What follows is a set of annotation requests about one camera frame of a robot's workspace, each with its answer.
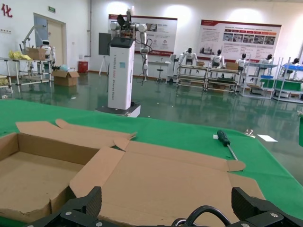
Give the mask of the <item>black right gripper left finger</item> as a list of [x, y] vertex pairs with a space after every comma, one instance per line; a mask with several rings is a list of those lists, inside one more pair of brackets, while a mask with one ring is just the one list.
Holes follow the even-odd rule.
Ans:
[[97, 223], [102, 192], [95, 186], [84, 197], [68, 200], [57, 212], [26, 224], [26, 227], [91, 227]]

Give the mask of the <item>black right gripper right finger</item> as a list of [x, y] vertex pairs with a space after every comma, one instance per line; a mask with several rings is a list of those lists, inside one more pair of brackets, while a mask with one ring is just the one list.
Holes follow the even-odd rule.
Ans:
[[252, 197], [240, 187], [232, 188], [232, 210], [240, 222], [250, 227], [301, 227], [303, 221], [267, 200]]

